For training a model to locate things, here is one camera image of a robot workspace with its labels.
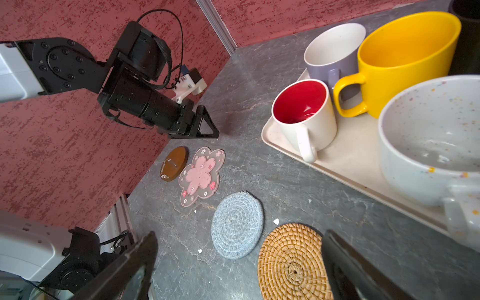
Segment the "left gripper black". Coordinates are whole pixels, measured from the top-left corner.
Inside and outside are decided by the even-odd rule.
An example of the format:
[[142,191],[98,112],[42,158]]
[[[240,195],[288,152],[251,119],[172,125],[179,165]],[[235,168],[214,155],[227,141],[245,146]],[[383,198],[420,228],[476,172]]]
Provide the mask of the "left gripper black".
[[203,105],[193,111],[194,102],[183,99],[179,104],[166,97],[130,71],[111,73],[98,99],[102,112],[120,125],[127,114],[143,120],[147,126],[156,126],[160,133],[167,133],[173,140],[218,139],[220,132]]

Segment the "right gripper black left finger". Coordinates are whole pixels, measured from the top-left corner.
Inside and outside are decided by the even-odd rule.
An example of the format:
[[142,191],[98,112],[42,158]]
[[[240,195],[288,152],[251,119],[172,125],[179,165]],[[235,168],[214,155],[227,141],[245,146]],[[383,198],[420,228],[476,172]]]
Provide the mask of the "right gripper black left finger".
[[74,300],[147,300],[158,240],[151,231],[72,297]]

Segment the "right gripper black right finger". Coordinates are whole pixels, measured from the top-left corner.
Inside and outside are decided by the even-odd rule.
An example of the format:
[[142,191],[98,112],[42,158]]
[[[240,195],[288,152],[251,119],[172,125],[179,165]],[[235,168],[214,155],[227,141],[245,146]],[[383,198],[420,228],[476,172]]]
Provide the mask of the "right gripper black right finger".
[[321,251],[335,300],[412,299],[332,229],[323,235]]

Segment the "brown woven rattan coaster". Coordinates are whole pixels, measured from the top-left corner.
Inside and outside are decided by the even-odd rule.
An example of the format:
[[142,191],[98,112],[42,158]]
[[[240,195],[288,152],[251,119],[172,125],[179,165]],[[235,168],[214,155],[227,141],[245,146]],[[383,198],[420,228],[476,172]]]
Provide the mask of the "brown woven rattan coaster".
[[284,224],[270,232],[257,260],[262,298],[332,300],[321,246],[321,235],[300,223]]

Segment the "pink flower coaster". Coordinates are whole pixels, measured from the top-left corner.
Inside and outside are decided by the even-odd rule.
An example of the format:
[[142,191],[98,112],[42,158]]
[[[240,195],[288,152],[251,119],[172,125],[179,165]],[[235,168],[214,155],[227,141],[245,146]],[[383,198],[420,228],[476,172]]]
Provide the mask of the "pink flower coaster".
[[192,157],[178,179],[181,192],[181,206],[195,204],[198,199],[207,199],[215,194],[220,185],[220,169],[225,163],[226,153],[222,149],[211,150],[201,147]]

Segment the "white mug red inside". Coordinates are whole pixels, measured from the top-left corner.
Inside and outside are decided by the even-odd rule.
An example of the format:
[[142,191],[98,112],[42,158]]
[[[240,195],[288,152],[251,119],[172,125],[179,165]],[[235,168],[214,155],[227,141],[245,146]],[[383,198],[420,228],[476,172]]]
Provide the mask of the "white mug red inside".
[[275,98],[271,114],[283,135],[303,161],[313,163],[337,134],[337,123],[328,86],[304,79],[285,87]]

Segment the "grey round coaster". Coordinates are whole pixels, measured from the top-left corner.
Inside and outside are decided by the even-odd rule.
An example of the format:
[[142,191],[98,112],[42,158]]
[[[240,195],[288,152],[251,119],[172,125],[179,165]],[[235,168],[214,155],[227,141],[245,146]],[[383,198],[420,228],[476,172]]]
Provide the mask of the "grey round coaster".
[[211,224],[212,243],[224,258],[238,260],[258,244],[264,227],[261,201],[247,191],[225,197]]

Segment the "white mug purple band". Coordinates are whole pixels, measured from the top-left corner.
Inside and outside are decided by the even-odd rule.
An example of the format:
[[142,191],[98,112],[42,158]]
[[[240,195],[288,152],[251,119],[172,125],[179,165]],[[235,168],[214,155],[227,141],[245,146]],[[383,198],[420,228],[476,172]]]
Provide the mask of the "white mug purple band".
[[323,32],[306,48],[304,62],[309,77],[324,82],[331,99],[335,84],[341,78],[359,72],[358,50],[365,37],[363,25],[347,23]]

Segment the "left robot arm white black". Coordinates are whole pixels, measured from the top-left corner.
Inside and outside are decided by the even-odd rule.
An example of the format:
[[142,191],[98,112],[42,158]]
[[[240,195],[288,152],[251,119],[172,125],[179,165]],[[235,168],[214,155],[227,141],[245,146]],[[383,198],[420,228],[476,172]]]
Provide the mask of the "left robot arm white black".
[[[219,131],[198,95],[206,83],[196,69],[173,66],[165,41],[131,21],[105,62],[63,37],[1,43],[1,101],[11,102],[89,90],[107,119],[136,116],[145,130],[171,139],[216,139]],[[48,295],[77,293],[116,258],[101,251],[99,236],[80,227],[64,229],[1,212],[1,271]]]

